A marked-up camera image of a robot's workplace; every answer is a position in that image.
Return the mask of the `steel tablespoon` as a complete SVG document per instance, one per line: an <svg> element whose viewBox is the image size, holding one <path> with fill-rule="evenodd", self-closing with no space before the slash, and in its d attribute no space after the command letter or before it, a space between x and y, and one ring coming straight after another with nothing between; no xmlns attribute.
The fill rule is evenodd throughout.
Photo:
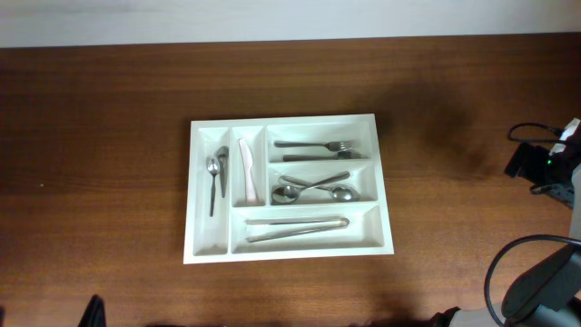
<svg viewBox="0 0 581 327"><path fill-rule="evenodd" d="M319 186L326 185L328 183L334 183L346 180L350 177L350 173L348 171L338 173L332 177L329 177L324 180L320 180L316 183L311 183L307 186L294 186L290 184L281 184L276 186L271 192L271 199L275 203L283 203L283 204L290 204L295 203L299 200L302 193L307 190L318 188Z"/></svg>
<svg viewBox="0 0 581 327"><path fill-rule="evenodd" d="M296 184L298 186L307 186L310 184L308 181L304 181L295 177L281 176L279 178L280 182L288 182ZM326 191L330 194L330 197L337 202L357 202L359 200L359 194L350 186L347 185L337 185L337 186L319 186L318 190Z"/></svg>

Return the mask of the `steel tongs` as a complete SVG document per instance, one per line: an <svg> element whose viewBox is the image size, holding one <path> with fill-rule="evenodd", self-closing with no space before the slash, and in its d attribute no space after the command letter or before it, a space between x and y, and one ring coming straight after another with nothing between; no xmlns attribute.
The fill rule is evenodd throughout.
<svg viewBox="0 0 581 327"><path fill-rule="evenodd" d="M282 238L289 238L309 233L322 233L346 228L350 225L350 220L345 217L323 217L323 218L296 218L296 219L263 219L247 220L247 225L294 225L306 224L306 227L278 232L270 232L262 235L248 236L247 243L259 243Z"/></svg>

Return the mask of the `pink plastic knife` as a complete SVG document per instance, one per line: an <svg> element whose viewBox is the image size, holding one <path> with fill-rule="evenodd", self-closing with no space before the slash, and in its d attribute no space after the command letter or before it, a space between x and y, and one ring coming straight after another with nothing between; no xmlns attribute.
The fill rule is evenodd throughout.
<svg viewBox="0 0 581 327"><path fill-rule="evenodd" d="M248 205L254 205L258 202L258 194L252 177L253 158L251 154L251 149L246 143L246 141L242 138L238 140L238 144L241 151L241 159L245 180L246 201Z"/></svg>

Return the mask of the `small steel teaspoon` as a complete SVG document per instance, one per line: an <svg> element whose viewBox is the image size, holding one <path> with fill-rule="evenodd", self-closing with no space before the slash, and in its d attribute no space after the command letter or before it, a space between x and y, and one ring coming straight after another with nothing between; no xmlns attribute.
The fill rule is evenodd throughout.
<svg viewBox="0 0 581 327"><path fill-rule="evenodd" d="M216 152L216 157L219 162L220 167L220 183L221 183L221 195L222 198L226 197L226 187L227 187L227 173L228 173L228 160L229 160L229 147L222 146Z"/></svg>
<svg viewBox="0 0 581 327"><path fill-rule="evenodd" d="M216 197L216 177L219 175L221 167L219 161L215 156L207 158L207 171L212 177L212 185L210 190L210 216L214 215L215 197Z"/></svg>

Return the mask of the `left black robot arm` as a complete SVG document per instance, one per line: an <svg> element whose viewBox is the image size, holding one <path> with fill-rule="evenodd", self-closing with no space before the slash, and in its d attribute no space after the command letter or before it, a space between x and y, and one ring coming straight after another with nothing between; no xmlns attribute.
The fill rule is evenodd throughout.
<svg viewBox="0 0 581 327"><path fill-rule="evenodd" d="M99 295L92 296L78 327L106 327L104 301Z"/></svg>

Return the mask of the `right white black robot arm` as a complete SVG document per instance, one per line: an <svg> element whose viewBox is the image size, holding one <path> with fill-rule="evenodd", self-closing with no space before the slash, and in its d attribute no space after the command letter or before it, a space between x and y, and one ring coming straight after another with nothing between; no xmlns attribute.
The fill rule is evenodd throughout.
<svg viewBox="0 0 581 327"><path fill-rule="evenodd" d="M546 195L572 209L568 236L534 234L505 245L487 269L486 307L438 312L427 326L580 326L580 120L564 128L539 123L512 126L507 139L518 143L505 174L531 182L533 195ZM490 284L500 260L513 248L532 242L562 248L520 274L508 288L500 311L490 299Z"/></svg>

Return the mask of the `white plastic cutlery tray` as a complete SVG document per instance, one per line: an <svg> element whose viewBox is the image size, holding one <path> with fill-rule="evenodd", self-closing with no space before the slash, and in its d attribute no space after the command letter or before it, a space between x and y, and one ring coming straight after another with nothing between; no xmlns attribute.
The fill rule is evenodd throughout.
<svg viewBox="0 0 581 327"><path fill-rule="evenodd" d="M248 205L238 140L251 149L252 177L258 202ZM323 147L277 148L274 141L328 143L353 141L346 151L362 159L283 162L283 155L332 155ZM207 158L222 146L229 147L226 197L216 177L214 215L210 216L212 177ZM337 202L318 188L301 194L290 204L275 203L272 190L281 176L316 183L348 171L346 180L323 186L347 185L359 194L357 202ZM247 220L345 217L343 229L309 233L259 243L248 236L306 227L294 225L247 225ZM391 254L388 202L373 114L194 121L190 133L190 159L183 262L229 263L298 258Z"/></svg>

